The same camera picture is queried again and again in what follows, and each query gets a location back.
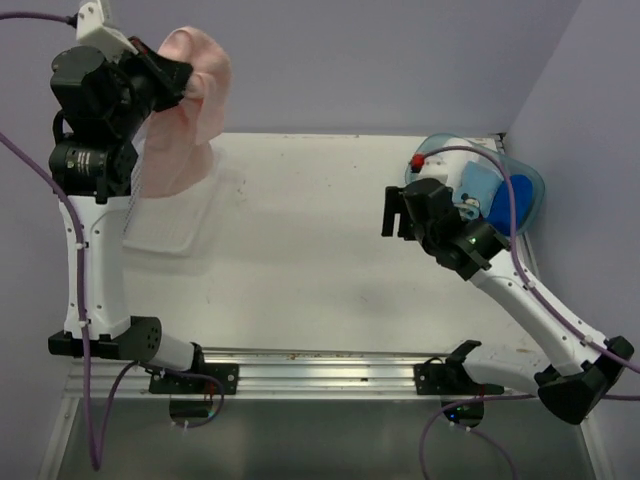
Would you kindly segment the pink towel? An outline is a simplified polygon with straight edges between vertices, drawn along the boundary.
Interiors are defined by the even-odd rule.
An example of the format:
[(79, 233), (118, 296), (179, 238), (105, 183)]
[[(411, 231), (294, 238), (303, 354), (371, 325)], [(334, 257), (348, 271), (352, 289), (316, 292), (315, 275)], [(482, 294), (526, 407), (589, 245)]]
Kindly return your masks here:
[(141, 196), (151, 199), (177, 195), (208, 176), (214, 164), (210, 142), (223, 131), (232, 81), (228, 54), (194, 27), (174, 30), (158, 53), (189, 64), (193, 72), (183, 100), (147, 124)]

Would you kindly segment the white plastic basket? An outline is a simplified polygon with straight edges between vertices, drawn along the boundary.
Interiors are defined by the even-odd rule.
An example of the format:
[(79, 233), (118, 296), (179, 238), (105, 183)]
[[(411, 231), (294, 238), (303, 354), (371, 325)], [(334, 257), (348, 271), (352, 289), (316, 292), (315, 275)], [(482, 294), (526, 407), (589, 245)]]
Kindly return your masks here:
[(206, 173), (185, 190), (160, 198), (139, 195), (127, 216), (123, 245), (131, 252), (188, 256), (201, 225), (211, 209), (224, 151), (201, 145)]

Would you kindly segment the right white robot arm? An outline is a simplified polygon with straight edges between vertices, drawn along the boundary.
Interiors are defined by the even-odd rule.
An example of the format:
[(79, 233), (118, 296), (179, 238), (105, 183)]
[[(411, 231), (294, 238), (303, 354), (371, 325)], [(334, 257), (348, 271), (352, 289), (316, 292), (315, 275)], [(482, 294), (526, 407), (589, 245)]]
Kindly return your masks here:
[(416, 241), (443, 268), (499, 304), (541, 348), (527, 357), (468, 340), (443, 363), (451, 389), (499, 385), (537, 396), (557, 418), (580, 424), (619, 380), (634, 354), (559, 301), (520, 263), (504, 235), (483, 219), (465, 220), (452, 192), (425, 178), (385, 190), (382, 236)]

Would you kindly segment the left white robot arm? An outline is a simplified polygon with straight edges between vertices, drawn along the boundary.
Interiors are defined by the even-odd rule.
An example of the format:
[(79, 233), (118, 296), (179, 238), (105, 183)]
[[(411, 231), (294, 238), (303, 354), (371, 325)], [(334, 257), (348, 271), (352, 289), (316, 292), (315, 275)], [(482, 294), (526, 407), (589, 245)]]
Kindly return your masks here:
[(208, 379), (201, 347), (164, 332), (154, 316), (130, 314), (124, 288), (123, 239), (139, 191), (134, 139), (155, 112), (176, 106), (193, 71), (139, 38), (114, 55), (76, 46), (52, 62), (51, 90), (60, 109), (49, 169), (60, 199), (68, 252), (69, 304), (51, 354), (135, 361), (170, 369), (185, 392)]

